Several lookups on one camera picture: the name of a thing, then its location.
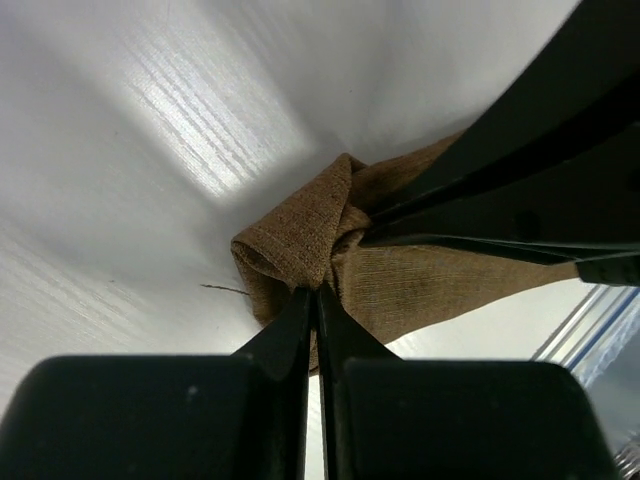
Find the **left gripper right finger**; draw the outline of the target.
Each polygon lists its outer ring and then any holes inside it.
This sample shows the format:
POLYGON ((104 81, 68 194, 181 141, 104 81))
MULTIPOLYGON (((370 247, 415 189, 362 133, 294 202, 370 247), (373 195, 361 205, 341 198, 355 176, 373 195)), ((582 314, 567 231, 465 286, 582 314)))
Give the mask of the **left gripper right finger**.
POLYGON ((330 479, 616 479, 592 405, 536 361, 404 360, 316 293, 330 479))

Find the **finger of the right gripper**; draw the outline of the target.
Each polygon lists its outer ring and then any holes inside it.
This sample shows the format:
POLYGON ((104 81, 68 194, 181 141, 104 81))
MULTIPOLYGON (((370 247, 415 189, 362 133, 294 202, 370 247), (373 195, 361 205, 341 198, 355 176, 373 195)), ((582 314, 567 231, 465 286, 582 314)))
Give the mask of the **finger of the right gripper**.
POLYGON ((483 169, 377 217, 363 245, 434 245, 639 284, 639 125, 518 179, 483 169))
POLYGON ((639 4, 582 1, 502 96, 375 210, 389 219, 486 193, 582 153, 639 118, 639 4))

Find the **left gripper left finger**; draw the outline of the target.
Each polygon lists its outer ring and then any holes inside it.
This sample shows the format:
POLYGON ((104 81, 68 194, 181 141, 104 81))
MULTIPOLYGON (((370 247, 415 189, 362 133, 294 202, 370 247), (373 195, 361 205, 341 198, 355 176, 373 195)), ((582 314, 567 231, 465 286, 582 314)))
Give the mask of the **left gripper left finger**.
POLYGON ((5 479, 300 479, 311 294, 230 355, 57 356, 1 422, 5 479))

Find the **brown cloth napkin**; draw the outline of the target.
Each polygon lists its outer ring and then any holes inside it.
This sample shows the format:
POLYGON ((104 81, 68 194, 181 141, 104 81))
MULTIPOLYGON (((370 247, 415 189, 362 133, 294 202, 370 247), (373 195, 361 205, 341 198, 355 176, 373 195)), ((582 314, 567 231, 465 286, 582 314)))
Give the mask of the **brown cloth napkin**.
POLYGON ((372 165, 344 153, 239 232, 230 250, 257 322, 274 321, 296 288, 328 284, 344 310, 387 344, 576 277, 571 263, 543 266, 436 246, 361 246, 377 205, 429 169, 457 138, 372 165))

